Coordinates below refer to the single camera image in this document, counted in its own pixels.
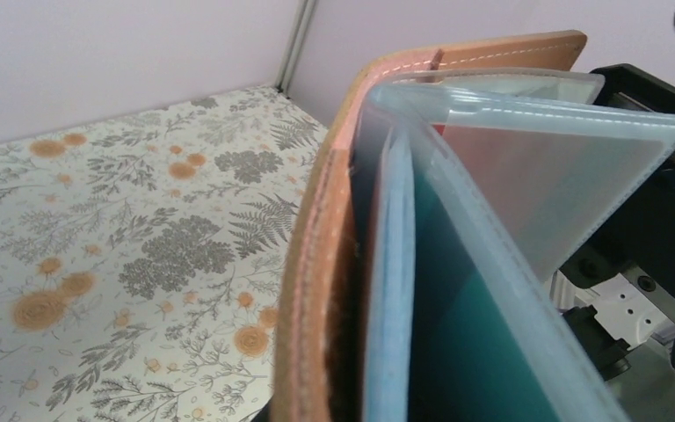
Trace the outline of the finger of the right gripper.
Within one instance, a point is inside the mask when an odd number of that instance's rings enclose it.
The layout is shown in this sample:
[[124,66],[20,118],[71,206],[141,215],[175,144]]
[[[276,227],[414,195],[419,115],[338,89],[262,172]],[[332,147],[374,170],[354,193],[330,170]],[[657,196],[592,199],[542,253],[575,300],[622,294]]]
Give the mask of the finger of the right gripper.
[[[596,104],[675,114],[674,86],[626,63],[595,71]],[[675,147],[562,270],[582,289],[622,275],[675,323]]]

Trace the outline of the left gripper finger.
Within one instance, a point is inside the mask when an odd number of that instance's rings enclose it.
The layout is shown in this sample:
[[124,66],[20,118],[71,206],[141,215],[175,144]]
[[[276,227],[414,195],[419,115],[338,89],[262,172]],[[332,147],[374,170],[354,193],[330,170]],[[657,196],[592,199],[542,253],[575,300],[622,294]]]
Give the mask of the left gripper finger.
[[351,239],[299,234],[282,279],[272,397],[256,421],[357,421],[364,296]]

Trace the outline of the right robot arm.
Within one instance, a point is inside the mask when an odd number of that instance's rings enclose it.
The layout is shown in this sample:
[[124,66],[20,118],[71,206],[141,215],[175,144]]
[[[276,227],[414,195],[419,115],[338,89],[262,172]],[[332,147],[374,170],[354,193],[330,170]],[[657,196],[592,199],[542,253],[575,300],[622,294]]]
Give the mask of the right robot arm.
[[[675,113],[675,87],[627,63],[601,67],[601,106]],[[675,150],[548,283],[555,306],[605,380],[649,338],[675,370]]]

